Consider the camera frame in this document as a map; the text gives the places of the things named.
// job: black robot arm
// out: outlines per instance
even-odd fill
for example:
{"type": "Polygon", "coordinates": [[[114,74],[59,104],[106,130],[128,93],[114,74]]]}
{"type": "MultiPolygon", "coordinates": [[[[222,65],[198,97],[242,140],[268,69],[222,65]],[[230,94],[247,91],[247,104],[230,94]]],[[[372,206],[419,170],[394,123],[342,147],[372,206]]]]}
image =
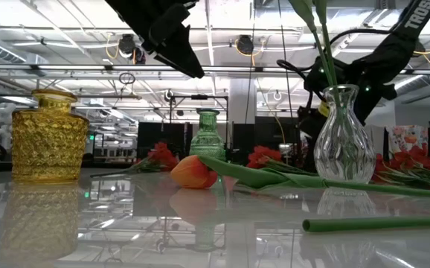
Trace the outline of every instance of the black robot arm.
{"type": "Polygon", "coordinates": [[[204,76],[182,22],[198,0],[106,0],[134,30],[148,54],[190,77],[204,76]]]}

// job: green flower stem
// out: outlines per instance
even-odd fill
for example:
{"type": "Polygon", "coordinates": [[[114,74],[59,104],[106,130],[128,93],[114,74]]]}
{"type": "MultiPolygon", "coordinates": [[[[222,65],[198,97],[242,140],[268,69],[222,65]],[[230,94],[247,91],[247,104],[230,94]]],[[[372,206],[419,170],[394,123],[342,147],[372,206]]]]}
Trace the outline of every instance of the green flower stem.
{"type": "MultiPolygon", "coordinates": [[[[333,82],[333,78],[331,77],[330,68],[327,65],[326,56],[324,55],[324,52],[322,51],[321,40],[319,40],[319,36],[318,36],[317,32],[313,31],[312,35],[314,35],[314,39],[316,41],[316,45],[317,45],[318,50],[319,50],[319,56],[321,57],[321,62],[322,62],[322,66],[324,68],[324,73],[327,76],[327,82],[329,83],[330,86],[335,86],[335,84],[333,82]]],[[[339,92],[338,92],[337,88],[334,89],[334,101],[336,102],[337,107],[341,107],[341,101],[339,100],[339,92]]]]}
{"type": "Polygon", "coordinates": [[[327,25],[325,23],[322,25],[322,36],[324,40],[324,46],[326,47],[326,52],[327,52],[327,64],[329,65],[331,76],[333,77],[334,86],[336,86],[337,85],[336,69],[334,67],[333,52],[331,51],[329,34],[327,32],[327,25]]]}

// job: tulip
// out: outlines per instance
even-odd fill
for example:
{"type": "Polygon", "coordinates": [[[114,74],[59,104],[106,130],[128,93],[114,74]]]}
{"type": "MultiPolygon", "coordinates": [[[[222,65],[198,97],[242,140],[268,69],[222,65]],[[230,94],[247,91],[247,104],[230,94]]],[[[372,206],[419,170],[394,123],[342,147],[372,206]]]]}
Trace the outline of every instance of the tulip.
{"type": "Polygon", "coordinates": [[[198,156],[188,156],[170,172],[172,179],[183,188],[209,188],[215,182],[217,174],[208,170],[198,156]]]}

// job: reflective tabletop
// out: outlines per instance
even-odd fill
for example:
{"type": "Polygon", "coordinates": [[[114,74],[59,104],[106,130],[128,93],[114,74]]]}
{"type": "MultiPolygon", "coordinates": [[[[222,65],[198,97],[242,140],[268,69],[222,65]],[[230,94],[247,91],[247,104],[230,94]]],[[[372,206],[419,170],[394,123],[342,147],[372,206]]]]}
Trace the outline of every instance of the reflective tabletop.
{"type": "Polygon", "coordinates": [[[14,185],[0,173],[0,267],[430,268],[430,229],[303,231],[305,219],[430,216],[430,199],[281,188],[219,178],[181,189],[168,173],[14,185]]]}

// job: red tulip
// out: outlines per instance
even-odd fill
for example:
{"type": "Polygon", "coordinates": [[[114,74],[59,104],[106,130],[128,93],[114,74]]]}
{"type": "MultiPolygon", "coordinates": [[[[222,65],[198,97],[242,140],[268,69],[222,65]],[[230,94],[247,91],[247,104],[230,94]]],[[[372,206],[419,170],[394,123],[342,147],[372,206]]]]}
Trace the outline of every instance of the red tulip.
{"type": "Polygon", "coordinates": [[[209,171],[198,156],[188,156],[170,172],[172,179],[183,188],[209,188],[215,182],[217,174],[209,171]]]}
{"type": "Polygon", "coordinates": [[[264,168],[269,159],[281,161],[281,153],[267,147],[256,146],[254,152],[248,156],[250,162],[246,166],[248,168],[264,168]]]}

